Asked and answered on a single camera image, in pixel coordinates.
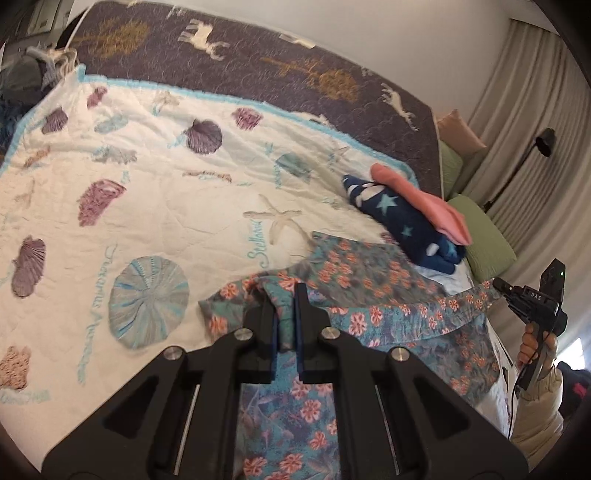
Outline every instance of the pink pillow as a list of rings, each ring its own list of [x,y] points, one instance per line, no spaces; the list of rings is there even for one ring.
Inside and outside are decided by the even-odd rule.
[[[438,120],[437,127],[439,138],[464,159],[486,148],[457,110]]]

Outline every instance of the white wall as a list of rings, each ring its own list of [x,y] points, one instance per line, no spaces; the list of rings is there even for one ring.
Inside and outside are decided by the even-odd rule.
[[[70,18],[91,4],[76,0]],[[509,28],[498,0],[176,0],[307,38],[468,119]]]

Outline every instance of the black lamp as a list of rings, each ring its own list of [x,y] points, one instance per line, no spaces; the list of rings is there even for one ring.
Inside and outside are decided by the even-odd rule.
[[[486,202],[482,209],[485,212],[488,212],[488,210],[491,209],[491,207],[499,199],[499,197],[501,195],[503,195],[503,192],[509,186],[511,181],[515,178],[515,175],[517,175],[517,172],[519,172],[520,168],[523,166],[523,164],[525,163],[527,158],[530,156],[534,147],[538,147],[538,151],[543,156],[545,156],[547,158],[550,155],[552,155],[552,150],[554,149],[555,144],[556,144],[556,132],[551,128],[546,128],[538,137],[535,138],[533,145],[521,157],[521,161],[516,166],[515,170],[513,170],[511,177],[509,177],[509,179],[505,182],[505,184],[503,185],[503,188],[501,190],[499,190],[499,192],[495,195],[495,197],[492,200],[489,200],[488,202]]]

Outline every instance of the light blue quilt border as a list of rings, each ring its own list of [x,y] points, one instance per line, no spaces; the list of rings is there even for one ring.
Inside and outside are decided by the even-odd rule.
[[[376,160],[382,161],[385,164],[390,165],[391,167],[402,170],[405,173],[405,175],[407,176],[407,178],[409,179],[409,181],[413,185],[415,185],[417,188],[419,188],[417,176],[414,174],[414,171],[411,169],[411,167],[409,167],[408,164],[406,164],[405,162],[400,161],[400,160],[396,160],[392,157],[389,157],[386,154],[383,154],[381,152],[373,150],[372,148],[369,148],[366,145],[363,145],[362,143],[358,142],[357,140],[355,140],[354,138],[352,138],[348,134],[344,134],[344,133],[339,132],[337,130],[332,130],[331,128],[328,128],[328,127],[318,124],[316,122],[311,122],[311,121],[305,120],[305,119],[300,118],[299,116],[297,116],[291,112],[288,112],[286,110],[282,110],[281,108],[271,105],[269,103],[258,102],[256,100],[248,100],[245,98],[234,97],[231,95],[220,95],[218,93],[202,92],[201,90],[188,90],[185,88],[174,87],[171,85],[165,85],[163,83],[146,82],[144,80],[110,79],[110,78],[105,77],[104,75],[87,75],[86,74],[86,65],[84,65],[84,64],[80,64],[77,67],[76,73],[78,75],[78,81],[80,83],[101,82],[101,83],[106,83],[107,85],[122,86],[122,87],[128,87],[128,88],[142,88],[142,89],[150,89],[150,90],[168,90],[171,93],[177,93],[180,95],[198,98],[198,99],[211,100],[213,102],[220,102],[220,103],[229,102],[229,103],[235,103],[238,105],[251,106],[251,107],[256,108],[257,110],[268,112],[273,115],[278,115],[283,118],[287,118],[293,122],[302,124],[308,128],[311,128],[313,130],[317,130],[317,131],[322,132],[326,135],[329,135],[333,138],[337,138],[337,139],[341,140],[341,142],[348,144],[352,148],[355,148],[356,150],[359,150],[362,153],[365,153],[366,155],[375,158]],[[2,167],[0,167],[0,176],[2,176],[4,171],[8,168],[8,165],[11,162],[12,156],[14,155],[14,152],[16,152],[17,146],[21,141],[21,137],[25,133],[25,130],[27,129],[28,123],[31,121],[31,118],[33,118],[33,116],[35,115],[35,112],[37,111],[37,109],[39,108],[39,106],[41,104],[42,104],[42,102],[35,105],[35,107],[33,107],[32,110],[30,110],[29,112],[27,112],[27,114],[25,116],[23,116],[22,119],[19,121],[19,123],[15,129],[14,136],[12,137],[10,147],[8,148],[6,156],[4,157],[4,163],[2,164]]]

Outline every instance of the blue star towel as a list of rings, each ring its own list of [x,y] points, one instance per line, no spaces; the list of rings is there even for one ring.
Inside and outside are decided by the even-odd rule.
[[[466,255],[437,232],[427,218],[387,186],[352,175],[343,177],[351,205],[384,225],[415,264],[451,275]]]

